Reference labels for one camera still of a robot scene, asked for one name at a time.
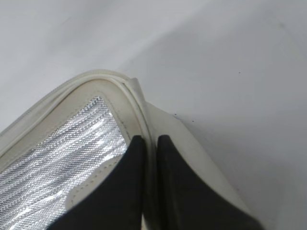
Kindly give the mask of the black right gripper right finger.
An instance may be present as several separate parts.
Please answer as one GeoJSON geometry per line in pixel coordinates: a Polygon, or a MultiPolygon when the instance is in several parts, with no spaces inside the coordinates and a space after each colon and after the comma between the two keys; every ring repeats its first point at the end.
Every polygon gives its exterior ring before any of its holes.
{"type": "Polygon", "coordinates": [[[158,138],[157,172],[162,229],[250,229],[249,216],[213,191],[188,166],[167,135],[158,138]]]}

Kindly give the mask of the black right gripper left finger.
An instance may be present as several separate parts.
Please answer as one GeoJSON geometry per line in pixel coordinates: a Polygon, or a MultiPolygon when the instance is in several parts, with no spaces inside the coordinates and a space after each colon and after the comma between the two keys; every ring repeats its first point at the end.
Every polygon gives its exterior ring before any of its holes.
{"type": "Polygon", "coordinates": [[[89,197],[65,214],[64,230],[139,230],[146,146],[134,136],[111,174],[89,197]]]}

